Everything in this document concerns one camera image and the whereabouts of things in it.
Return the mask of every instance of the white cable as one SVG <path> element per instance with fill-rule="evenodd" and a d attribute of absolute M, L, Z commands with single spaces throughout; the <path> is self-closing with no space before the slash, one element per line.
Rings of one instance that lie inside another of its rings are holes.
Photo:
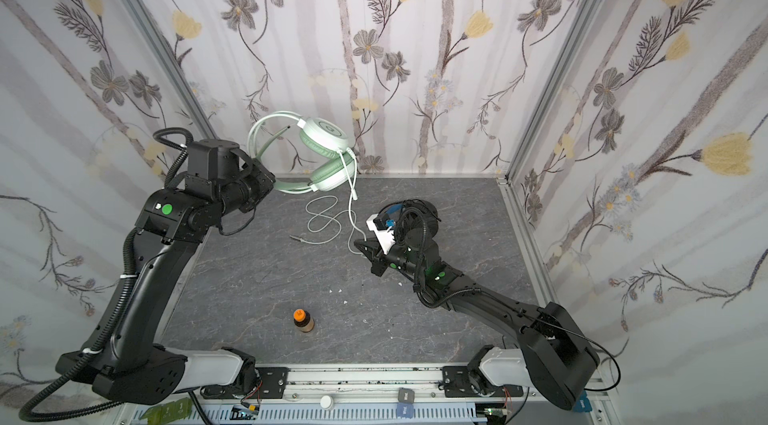
<path fill-rule="evenodd" d="M 357 156 L 355 156 L 354 152 L 347 147 L 346 149 L 347 153 L 352 156 L 352 161 L 355 162 L 355 182 L 357 182 Z M 350 177 L 350 170 L 346 167 L 346 161 L 344 161 L 344 152 L 341 151 L 341 149 L 336 150 L 336 153 L 339 154 L 339 158 L 341 159 L 341 165 L 344 167 L 344 173 L 346 174 L 346 180 L 350 183 L 350 192 L 352 194 L 352 200 L 357 200 L 357 192 L 355 192 L 355 185 L 352 183 L 352 179 Z"/>
<path fill-rule="evenodd" d="M 278 191 L 282 191 L 283 193 L 287 193 L 287 194 L 301 195 L 302 193 L 311 192 L 312 188 L 304 188 L 302 190 L 278 190 Z"/>
<path fill-rule="evenodd" d="M 350 238 L 352 237 L 352 234 L 355 233 L 355 230 L 358 230 L 363 238 L 367 238 L 366 232 L 360 230 L 360 228 L 357 228 L 357 225 L 355 225 L 355 222 L 357 221 L 357 214 L 355 214 L 354 220 L 352 219 L 352 213 L 354 213 L 352 211 L 352 198 L 354 197 L 354 199 L 357 200 L 357 194 L 355 193 L 355 185 L 357 184 L 357 156 L 354 153 L 350 153 L 350 154 L 352 156 L 352 161 L 355 162 L 355 180 L 352 183 L 350 183 L 350 202 L 347 204 L 347 207 L 346 207 L 346 209 L 350 212 L 350 223 L 352 224 L 352 228 L 354 229 L 350 234 Z M 350 251 L 355 255 L 362 255 L 361 251 L 354 251 L 352 250 L 352 248 L 350 248 Z"/>
<path fill-rule="evenodd" d="M 312 211 L 312 210 L 310 210 L 310 205 L 312 205 L 312 203 L 314 203 L 314 202 L 316 202 L 316 201 L 318 201 L 318 200 L 322 200 L 322 199 L 324 199 L 324 198 L 333 198 L 333 203 L 331 203 L 331 205 L 330 205 L 329 207 L 326 207 L 326 208 L 324 208 L 323 210 L 321 210 L 321 211 L 319 211 L 319 212 L 315 212 L 315 211 Z M 339 215 L 341 215 L 342 213 L 344 213 L 344 212 L 347 212 L 347 211 L 350 211 L 350 210 L 349 210 L 349 209 L 347 209 L 347 210 L 341 210 L 339 213 L 337 213 L 337 214 L 333 215 L 332 217 L 331 217 L 331 216 L 329 216 L 329 215 L 325 215 L 325 213 L 326 213 L 327 211 L 331 210 L 333 207 L 335 207 L 337 203 L 339 203 L 339 199 L 338 199 L 336 196 L 334 196 L 334 195 L 324 195 L 324 196 L 322 196 L 322 197 L 319 197 L 319 198 L 314 198 L 314 199 L 312 199 L 312 200 L 308 201 L 308 202 L 306 203 L 306 206 L 304 207 L 304 210 L 306 210 L 306 212 L 307 212 L 308 214 L 312 215 L 312 218 L 311 218 L 309 221 L 307 221 L 307 222 L 306 222 L 306 229 L 307 229 L 307 230 L 309 230 L 309 231 L 310 231 L 310 233 L 320 233 L 321 231 L 325 230 L 325 229 L 326 229 L 326 227 L 328 227 L 328 225 L 331 225 L 331 223 L 332 223 L 332 222 L 336 222 L 336 224 L 337 224 L 337 225 L 339 225 L 339 230 L 338 230 L 338 231 L 336 232 L 336 234 L 335 234 L 335 235 L 333 235 L 331 238 L 329 238 L 328 240 L 324 240 L 324 241 L 309 241 L 309 240 L 307 240 L 306 238 L 303 238 L 303 237 L 299 237 L 299 236 L 296 236 L 296 235 L 291 235 L 290 237 L 291 237 L 291 238 L 293 238 L 293 240 L 296 240 L 296 241 L 300 241 L 301 243 L 306 243 L 306 244 L 308 244 L 308 245 L 324 245 L 324 244 L 326 244 L 326 243 L 329 243 L 329 242 L 331 242 L 331 241 L 332 241 L 334 238 L 338 237 L 338 236 L 341 234 L 342 225 L 341 225 L 341 222 L 340 222 L 339 220 L 337 220 L 336 218 L 337 218 Z M 327 221 L 327 222 L 326 222 L 326 223 L 325 223 L 325 224 L 324 224 L 322 227 L 320 227 L 320 228 L 317 228 L 317 229 L 312 229 L 312 221 L 313 221 L 313 220 L 315 220 L 315 219 L 319 219 L 320 217 L 323 217 L 324 219 L 328 219 L 328 221 Z M 355 250 L 353 250 L 353 249 L 352 249 L 352 236 L 353 236 L 353 235 L 354 235 L 354 233 L 355 233 L 355 229 L 357 229 L 357 230 L 359 230 L 359 231 L 360 231 L 360 228 L 357 228 L 357 227 L 354 225 L 354 222 L 352 222 L 352 226 L 353 226 L 354 228 L 352 228 L 352 232 L 350 233 L 350 237 L 349 237 L 349 238 L 347 238 L 347 241 L 346 241 L 346 247 L 347 247 L 347 248 L 348 248 L 348 249 L 349 249 L 349 250 L 350 250 L 350 251 L 351 251 L 353 254 L 355 254 L 355 255 L 362 255 L 362 253 L 360 253 L 359 251 L 355 251 Z"/>

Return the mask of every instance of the gray marble floor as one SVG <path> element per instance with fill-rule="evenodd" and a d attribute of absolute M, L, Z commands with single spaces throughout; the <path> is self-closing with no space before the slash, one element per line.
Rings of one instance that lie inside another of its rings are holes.
<path fill-rule="evenodd" d="M 443 260 L 479 284 L 535 303 L 494 180 L 360 178 L 357 188 L 360 199 L 352 207 L 360 214 L 361 228 L 363 219 L 386 202 L 430 200 L 442 219 L 435 241 Z M 341 210 L 349 188 L 334 191 L 340 198 L 336 210 Z M 485 324 L 419 304 L 401 275 L 372 275 L 370 263 L 346 248 L 348 220 L 342 220 L 342 235 L 327 245 L 291 240 L 289 235 L 306 233 L 309 215 L 304 206 L 318 196 L 273 192 L 243 232 L 211 235 L 163 343 L 187 350 L 232 346 L 253 354 L 258 363 L 468 361 L 486 343 L 501 345 L 501 336 Z M 242 216 L 228 217 L 224 228 L 232 230 L 243 222 Z M 307 239 L 333 233 L 330 226 Z M 296 308 L 312 314 L 314 331 L 296 329 Z"/>

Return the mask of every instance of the headphone ear cushion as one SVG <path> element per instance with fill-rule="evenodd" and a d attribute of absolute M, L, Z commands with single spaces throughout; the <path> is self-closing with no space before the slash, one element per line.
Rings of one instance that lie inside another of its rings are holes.
<path fill-rule="evenodd" d="M 352 157 L 350 157 L 349 153 L 344 153 L 344 161 L 346 161 L 348 165 L 352 162 Z M 337 154 L 336 158 L 332 158 L 331 160 L 326 161 L 317 170 L 314 170 L 310 176 L 310 181 L 314 184 L 318 184 L 343 169 L 344 165 L 341 162 L 341 158 L 339 158 L 339 155 Z"/>
<path fill-rule="evenodd" d="M 309 148 L 310 150 L 314 151 L 315 153 L 317 153 L 317 154 L 319 154 L 319 155 L 321 155 L 321 156 L 323 156 L 325 158 L 333 158 L 333 157 L 339 158 L 339 154 L 338 153 L 336 153 L 333 150 L 329 150 L 328 148 L 325 148 L 321 144 L 315 142 L 303 130 L 301 132 L 299 132 L 299 138 L 301 138 L 302 143 L 305 144 L 307 146 L 307 148 Z M 320 168 L 325 167 L 327 164 L 329 164 L 329 162 L 326 162 Z"/>

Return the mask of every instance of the headphone headband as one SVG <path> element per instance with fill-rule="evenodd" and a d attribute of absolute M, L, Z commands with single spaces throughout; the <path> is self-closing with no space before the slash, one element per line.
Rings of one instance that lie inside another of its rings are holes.
<path fill-rule="evenodd" d="M 251 157 L 261 158 L 266 147 L 287 130 L 285 127 L 275 133 L 260 151 L 257 149 L 256 136 L 262 124 L 269 118 L 277 117 L 296 120 L 299 128 L 301 128 L 302 142 L 312 151 L 329 157 L 330 160 L 321 165 L 315 173 L 312 173 L 309 182 L 277 180 L 274 185 L 276 190 L 289 194 L 302 194 L 317 190 L 332 190 L 345 181 L 350 181 L 350 185 L 352 185 L 350 177 L 356 175 L 357 163 L 356 157 L 350 149 L 347 135 L 341 128 L 322 118 L 305 118 L 294 112 L 274 112 L 260 118 L 248 133 L 246 149 Z M 329 168 L 331 170 L 336 169 L 336 171 L 331 171 L 331 175 L 328 175 Z"/>

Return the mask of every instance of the white cap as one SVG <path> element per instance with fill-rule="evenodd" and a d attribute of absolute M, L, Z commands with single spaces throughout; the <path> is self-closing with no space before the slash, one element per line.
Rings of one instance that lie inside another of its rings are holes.
<path fill-rule="evenodd" d="M 333 407 L 333 398 L 331 395 L 323 395 L 320 399 L 320 408 L 323 410 L 329 410 Z"/>

